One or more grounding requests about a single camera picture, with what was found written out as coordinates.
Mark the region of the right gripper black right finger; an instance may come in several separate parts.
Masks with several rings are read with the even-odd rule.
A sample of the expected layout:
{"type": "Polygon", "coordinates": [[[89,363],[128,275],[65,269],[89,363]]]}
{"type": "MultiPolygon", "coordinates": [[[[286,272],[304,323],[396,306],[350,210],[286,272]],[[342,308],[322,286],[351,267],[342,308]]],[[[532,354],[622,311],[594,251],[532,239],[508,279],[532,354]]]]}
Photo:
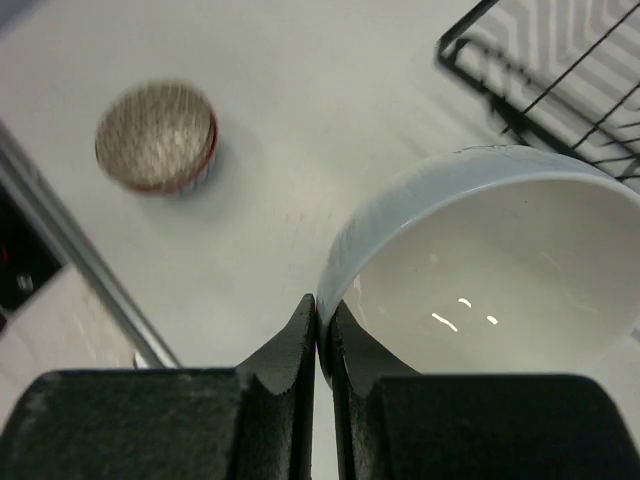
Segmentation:
{"type": "Polygon", "coordinates": [[[329,329],[343,479],[635,479],[611,398],[566,374],[423,375],[340,304],[329,329]]]}

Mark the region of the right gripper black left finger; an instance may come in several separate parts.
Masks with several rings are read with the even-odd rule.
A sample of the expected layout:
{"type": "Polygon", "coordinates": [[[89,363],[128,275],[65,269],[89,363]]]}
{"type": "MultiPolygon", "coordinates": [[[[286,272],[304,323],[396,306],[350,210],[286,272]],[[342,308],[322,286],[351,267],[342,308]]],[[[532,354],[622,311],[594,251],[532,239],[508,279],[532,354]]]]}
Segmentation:
{"type": "Polygon", "coordinates": [[[230,368],[38,377],[1,435],[5,479],[307,479],[316,306],[230,368]]]}

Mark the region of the light blue bowl front row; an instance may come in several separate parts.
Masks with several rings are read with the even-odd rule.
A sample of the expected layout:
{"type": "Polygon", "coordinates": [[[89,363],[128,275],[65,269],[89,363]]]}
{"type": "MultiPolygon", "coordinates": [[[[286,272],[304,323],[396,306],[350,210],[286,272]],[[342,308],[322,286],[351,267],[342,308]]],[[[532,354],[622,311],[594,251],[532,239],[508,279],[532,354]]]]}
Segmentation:
{"type": "Polygon", "coordinates": [[[432,158],[354,211],[316,298],[325,375],[340,304],[422,372],[583,371],[639,320],[639,196],[530,147],[432,158]]]}

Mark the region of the brown patterned ceramic bowl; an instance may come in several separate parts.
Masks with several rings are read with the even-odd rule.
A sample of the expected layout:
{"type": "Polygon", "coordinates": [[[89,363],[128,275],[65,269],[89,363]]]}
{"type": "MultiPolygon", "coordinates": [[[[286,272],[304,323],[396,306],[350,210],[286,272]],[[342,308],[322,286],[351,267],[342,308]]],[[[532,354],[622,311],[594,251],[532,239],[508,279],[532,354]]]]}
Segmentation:
{"type": "Polygon", "coordinates": [[[125,189],[172,195],[217,149],[215,110],[199,88],[178,79],[135,85],[114,100],[94,137],[97,164],[125,189]]]}

